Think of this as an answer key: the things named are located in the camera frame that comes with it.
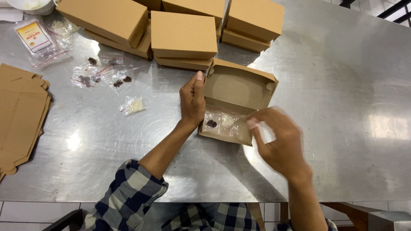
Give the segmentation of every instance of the person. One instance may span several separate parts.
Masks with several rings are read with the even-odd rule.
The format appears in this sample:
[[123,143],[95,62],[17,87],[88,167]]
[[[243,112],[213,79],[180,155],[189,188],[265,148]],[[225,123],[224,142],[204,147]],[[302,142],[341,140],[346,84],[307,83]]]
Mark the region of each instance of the person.
[[[139,231],[151,204],[168,188],[163,175],[192,132],[204,119],[204,75],[198,72],[180,89],[181,120],[173,131],[141,160],[127,160],[117,170],[104,197],[85,217],[84,230]],[[265,121],[276,140],[265,144],[258,124]],[[336,231],[324,218],[312,184],[312,169],[304,160],[301,132],[279,109],[268,108],[252,114],[247,121],[259,154],[272,169],[288,181],[291,220],[279,224],[279,230]],[[245,203],[187,204],[161,231],[260,230]]]

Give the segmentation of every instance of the stainless steel table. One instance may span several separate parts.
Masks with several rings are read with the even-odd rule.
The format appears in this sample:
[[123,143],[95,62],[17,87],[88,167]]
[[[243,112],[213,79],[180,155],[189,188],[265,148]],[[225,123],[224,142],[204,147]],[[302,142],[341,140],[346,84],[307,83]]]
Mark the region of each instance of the stainless steel table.
[[[277,0],[283,34],[261,54],[227,44],[217,57],[273,73],[270,105],[282,107],[304,131],[320,201],[411,199],[411,30],[319,0]],[[73,65],[108,49],[75,34],[73,59],[38,71],[0,23],[0,62],[44,75],[55,105],[31,162],[6,176],[0,201],[93,202],[116,169],[141,158],[180,119],[178,90],[193,71],[134,57],[137,82],[117,95],[103,83],[92,91],[69,81]],[[145,96],[148,110],[124,117],[126,96]],[[168,168],[158,201],[287,201],[284,178],[256,149],[193,133]]]

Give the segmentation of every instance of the blue white checkered fabric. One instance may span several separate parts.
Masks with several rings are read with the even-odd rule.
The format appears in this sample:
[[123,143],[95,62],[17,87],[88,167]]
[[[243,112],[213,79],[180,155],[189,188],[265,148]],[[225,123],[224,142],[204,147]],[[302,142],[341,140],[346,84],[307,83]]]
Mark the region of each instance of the blue white checkered fabric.
[[[117,170],[103,199],[85,217],[84,231],[140,231],[144,215],[151,204],[164,193],[168,183],[158,180],[136,160],[127,160]],[[330,221],[329,231],[337,231]],[[292,231],[290,223],[279,226]],[[163,224],[160,231],[259,231],[260,227],[245,203],[188,204],[175,218]]]

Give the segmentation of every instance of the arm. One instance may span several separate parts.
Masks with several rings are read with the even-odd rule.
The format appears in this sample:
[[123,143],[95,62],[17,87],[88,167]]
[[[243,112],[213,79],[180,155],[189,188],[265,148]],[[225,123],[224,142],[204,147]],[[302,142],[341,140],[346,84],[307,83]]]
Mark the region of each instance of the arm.
[[[258,123],[265,121],[273,130],[275,141],[265,144]],[[277,109],[264,109],[247,121],[264,161],[288,181],[290,215],[295,231],[326,231],[328,225],[312,185],[312,169],[304,160],[301,131]]]
[[85,217],[83,229],[141,230],[151,204],[164,193],[164,172],[183,143],[204,119],[204,76],[198,72],[180,90],[181,120],[174,130],[140,161],[127,160],[116,172],[104,197]]

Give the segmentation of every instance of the white granules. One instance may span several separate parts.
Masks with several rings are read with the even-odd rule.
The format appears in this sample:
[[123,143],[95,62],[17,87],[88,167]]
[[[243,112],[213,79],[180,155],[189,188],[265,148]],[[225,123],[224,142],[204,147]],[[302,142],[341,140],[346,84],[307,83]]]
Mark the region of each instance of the white granules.
[[144,107],[143,107],[143,102],[141,101],[141,98],[131,103],[130,114],[136,113],[142,110],[144,110]]
[[80,29],[80,27],[67,20],[67,18],[63,19],[63,21],[54,21],[51,28],[57,33],[64,29],[69,35]]
[[233,119],[231,116],[223,113],[223,115],[221,116],[221,121],[221,125],[223,125],[224,127],[231,127],[234,125],[236,119]]

